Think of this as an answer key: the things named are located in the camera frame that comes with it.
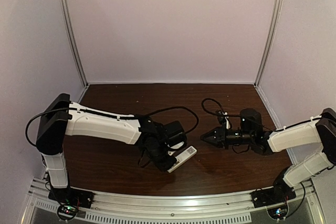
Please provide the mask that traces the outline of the white remote control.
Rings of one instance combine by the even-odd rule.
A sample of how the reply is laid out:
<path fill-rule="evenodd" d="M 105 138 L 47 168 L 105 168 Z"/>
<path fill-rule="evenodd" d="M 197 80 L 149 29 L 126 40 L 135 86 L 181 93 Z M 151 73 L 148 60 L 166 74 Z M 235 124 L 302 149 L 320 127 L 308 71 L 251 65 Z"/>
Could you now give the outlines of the white remote control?
<path fill-rule="evenodd" d="M 190 146 L 177 156 L 174 156 L 176 158 L 176 163 L 167 172 L 168 173 L 174 172 L 176 169 L 178 169 L 184 163 L 186 163 L 189 159 L 191 159 L 194 155 L 196 155 L 196 153 L 197 149 L 193 146 Z"/>

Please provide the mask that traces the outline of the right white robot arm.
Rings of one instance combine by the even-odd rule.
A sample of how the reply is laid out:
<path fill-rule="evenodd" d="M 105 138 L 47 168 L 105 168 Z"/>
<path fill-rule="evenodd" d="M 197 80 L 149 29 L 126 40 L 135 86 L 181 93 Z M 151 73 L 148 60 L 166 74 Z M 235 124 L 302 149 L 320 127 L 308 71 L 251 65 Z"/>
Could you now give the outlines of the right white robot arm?
<path fill-rule="evenodd" d="M 201 136 L 202 141 L 214 147 L 227 150 L 246 145 L 259 155 L 272 155 L 301 145 L 319 145 L 314 154 L 279 174 L 273 184 L 278 191 L 289 191 L 335 165 L 335 111 L 332 108 L 326 108 L 306 121 L 269 131 L 262 125 L 261 114 L 252 108 L 243 109 L 237 115 L 240 118 L 237 130 L 232 129 L 228 114 L 217 111 L 215 115 L 220 126 Z"/>

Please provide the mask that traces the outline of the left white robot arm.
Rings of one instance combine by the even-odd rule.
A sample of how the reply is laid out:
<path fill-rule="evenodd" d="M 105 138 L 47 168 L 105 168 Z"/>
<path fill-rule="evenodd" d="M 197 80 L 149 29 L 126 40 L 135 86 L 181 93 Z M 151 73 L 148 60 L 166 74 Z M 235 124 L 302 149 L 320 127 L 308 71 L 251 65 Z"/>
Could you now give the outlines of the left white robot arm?
<path fill-rule="evenodd" d="M 122 115 L 99 111 L 72 102 L 70 95 L 60 94 L 41 114 L 34 146 L 44 158 L 55 189 L 69 187 L 68 172 L 63 152 L 63 141 L 68 136 L 89 136 L 137 145 L 141 152 L 163 172 L 173 172 L 190 155 L 186 134 L 179 121 L 163 125 L 147 115 Z"/>

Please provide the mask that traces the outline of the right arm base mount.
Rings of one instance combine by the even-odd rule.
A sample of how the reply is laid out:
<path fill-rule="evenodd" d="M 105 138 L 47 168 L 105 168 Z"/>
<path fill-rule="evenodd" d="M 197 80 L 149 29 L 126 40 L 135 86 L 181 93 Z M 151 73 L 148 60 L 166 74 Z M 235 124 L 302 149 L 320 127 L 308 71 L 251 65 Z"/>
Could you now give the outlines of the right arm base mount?
<path fill-rule="evenodd" d="M 296 193 L 282 179 L 276 180 L 273 186 L 256 189 L 250 193 L 255 208 L 285 203 L 296 198 Z"/>

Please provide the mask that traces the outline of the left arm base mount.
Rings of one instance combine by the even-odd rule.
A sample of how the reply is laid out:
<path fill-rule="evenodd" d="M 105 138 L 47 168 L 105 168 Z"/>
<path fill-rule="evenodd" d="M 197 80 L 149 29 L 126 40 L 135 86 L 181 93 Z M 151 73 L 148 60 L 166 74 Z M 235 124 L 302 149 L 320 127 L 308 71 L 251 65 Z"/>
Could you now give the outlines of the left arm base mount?
<path fill-rule="evenodd" d="M 48 198 L 58 203 L 69 204 L 72 206 L 78 206 L 82 208 L 91 208 L 93 201 L 93 192 L 75 189 L 69 185 L 66 188 L 55 188 L 48 179 L 49 182 L 49 195 Z"/>

